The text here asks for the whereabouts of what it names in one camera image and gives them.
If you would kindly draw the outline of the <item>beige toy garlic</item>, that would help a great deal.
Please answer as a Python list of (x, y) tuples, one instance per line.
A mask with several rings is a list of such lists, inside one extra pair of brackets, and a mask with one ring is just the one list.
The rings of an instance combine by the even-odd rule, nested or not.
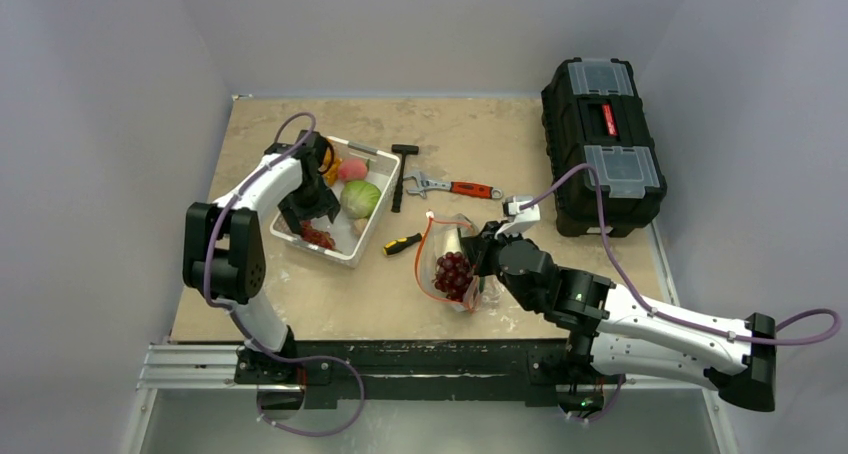
[(360, 218), (353, 221), (352, 230), (357, 237), (361, 237), (364, 234), (367, 229), (368, 222), (368, 218)]

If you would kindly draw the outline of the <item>small red grape cluster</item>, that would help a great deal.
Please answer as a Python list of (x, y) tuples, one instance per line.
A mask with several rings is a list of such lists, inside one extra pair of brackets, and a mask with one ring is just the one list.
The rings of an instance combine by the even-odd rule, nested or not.
[(316, 229), (310, 221), (301, 222), (300, 227), (303, 241), (330, 251), (336, 250), (336, 242), (328, 231)]

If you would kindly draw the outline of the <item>green toy cabbage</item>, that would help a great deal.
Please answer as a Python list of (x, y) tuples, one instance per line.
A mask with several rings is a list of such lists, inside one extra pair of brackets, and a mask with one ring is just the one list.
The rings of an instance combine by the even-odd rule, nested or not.
[(382, 191), (362, 180), (347, 182), (339, 196), (342, 211), (351, 219), (369, 218), (374, 212)]

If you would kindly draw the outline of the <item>black hammer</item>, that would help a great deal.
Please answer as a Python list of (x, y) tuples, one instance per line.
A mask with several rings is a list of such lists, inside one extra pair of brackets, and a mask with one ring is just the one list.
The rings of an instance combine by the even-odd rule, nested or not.
[(413, 144), (393, 144), (391, 146), (391, 152), (400, 156), (399, 171), (391, 205), (392, 213), (399, 213), (401, 211), (403, 197), (403, 179), (407, 157), (417, 155), (419, 151), (420, 147), (418, 145)]

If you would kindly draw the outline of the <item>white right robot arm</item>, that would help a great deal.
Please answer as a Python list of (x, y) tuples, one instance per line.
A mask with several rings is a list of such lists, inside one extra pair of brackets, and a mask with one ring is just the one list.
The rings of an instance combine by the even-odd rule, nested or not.
[(460, 246), (476, 275), (494, 277), (523, 310), (569, 331), (571, 347), (561, 355), (569, 378), (663, 377), (714, 390), (742, 409), (775, 410), (773, 318), (723, 318), (638, 299), (624, 284), (557, 265), (522, 235), (498, 235), (500, 226), (489, 222)]

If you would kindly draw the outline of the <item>clear zip top bag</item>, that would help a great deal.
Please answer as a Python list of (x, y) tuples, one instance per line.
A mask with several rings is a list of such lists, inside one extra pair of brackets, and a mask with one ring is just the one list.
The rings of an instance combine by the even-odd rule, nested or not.
[(478, 234), (478, 226), (463, 214), (428, 211), (426, 217), (414, 265), (421, 291), (457, 312), (493, 311), (497, 306), (494, 283), (473, 273), (470, 251), (461, 243)]

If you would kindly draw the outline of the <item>red handled adjustable wrench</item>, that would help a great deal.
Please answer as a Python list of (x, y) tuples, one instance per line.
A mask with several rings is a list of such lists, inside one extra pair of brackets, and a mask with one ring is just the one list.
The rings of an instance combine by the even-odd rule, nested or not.
[(415, 186), (408, 188), (406, 192), (423, 199), (427, 198), (427, 194), (430, 191), (444, 191), (479, 199), (499, 200), (504, 198), (504, 193), (501, 189), (490, 185), (467, 181), (437, 180), (421, 171), (413, 171), (410, 174), (405, 174), (403, 180), (413, 180)]

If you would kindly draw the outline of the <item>pink toy peach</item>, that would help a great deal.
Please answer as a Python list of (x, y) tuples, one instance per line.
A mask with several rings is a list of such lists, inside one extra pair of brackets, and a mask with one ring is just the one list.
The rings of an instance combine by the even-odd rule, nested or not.
[(344, 159), (337, 170), (337, 179), (342, 182), (365, 180), (369, 173), (369, 163), (358, 157)]

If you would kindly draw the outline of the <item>black toolbox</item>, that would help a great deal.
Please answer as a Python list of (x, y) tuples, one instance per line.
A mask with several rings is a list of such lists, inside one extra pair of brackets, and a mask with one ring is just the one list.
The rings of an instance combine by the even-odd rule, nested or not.
[(667, 182), (629, 62), (572, 58), (541, 92), (541, 122), (551, 172), (559, 179), (588, 163), (554, 194), (556, 228), (564, 237), (599, 233), (601, 197), (607, 233), (626, 237), (659, 214)]

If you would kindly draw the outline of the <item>purple toy grape bunch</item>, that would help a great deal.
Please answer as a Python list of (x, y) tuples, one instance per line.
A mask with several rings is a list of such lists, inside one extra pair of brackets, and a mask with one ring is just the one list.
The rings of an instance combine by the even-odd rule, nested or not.
[(461, 302), (473, 277), (471, 265), (464, 253), (447, 252), (436, 260), (433, 286), (437, 291), (445, 294), (448, 300)]

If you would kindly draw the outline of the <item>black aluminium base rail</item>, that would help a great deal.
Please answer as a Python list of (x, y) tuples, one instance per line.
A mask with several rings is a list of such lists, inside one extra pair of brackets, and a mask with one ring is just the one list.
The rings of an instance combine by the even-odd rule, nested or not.
[(285, 364), (242, 345), (149, 349), (139, 385), (254, 391), (272, 410), (334, 409), (341, 401), (489, 401), (596, 411), (616, 375), (576, 364), (563, 339), (300, 340)]

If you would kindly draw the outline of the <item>yellow black screwdriver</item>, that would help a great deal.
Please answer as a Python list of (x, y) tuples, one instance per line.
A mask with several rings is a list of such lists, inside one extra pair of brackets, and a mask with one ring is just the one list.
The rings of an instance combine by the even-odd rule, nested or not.
[(397, 255), (403, 252), (404, 250), (420, 243), (422, 239), (422, 233), (415, 233), (413, 235), (394, 239), (383, 246), (383, 254), (386, 257)]

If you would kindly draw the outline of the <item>white plastic basket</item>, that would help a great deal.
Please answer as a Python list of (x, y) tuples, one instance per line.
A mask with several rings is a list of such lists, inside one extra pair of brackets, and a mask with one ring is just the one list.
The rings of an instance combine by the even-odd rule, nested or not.
[(311, 220), (305, 237), (293, 234), (277, 214), (269, 232), (294, 248), (354, 268), (380, 216), (392, 204), (400, 159), (353, 141), (333, 136), (327, 140), (334, 148), (330, 174), (336, 181), (330, 189), (341, 206), (339, 214), (333, 221), (326, 216)]

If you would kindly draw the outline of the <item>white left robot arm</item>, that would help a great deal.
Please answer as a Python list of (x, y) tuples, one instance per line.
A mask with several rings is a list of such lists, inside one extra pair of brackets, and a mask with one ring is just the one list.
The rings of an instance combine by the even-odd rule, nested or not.
[(293, 144), (273, 143), (228, 194), (195, 202), (186, 212), (185, 285), (226, 312), (246, 347), (261, 353), (260, 371), (275, 383), (292, 379), (300, 359), (289, 326), (263, 290), (267, 268), (261, 228), (272, 213), (279, 213), (295, 235), (314, 219), (334, 221), (341, 207), (324, 179), (324, 161), (334, 157), (329, 140), (304, 130)]

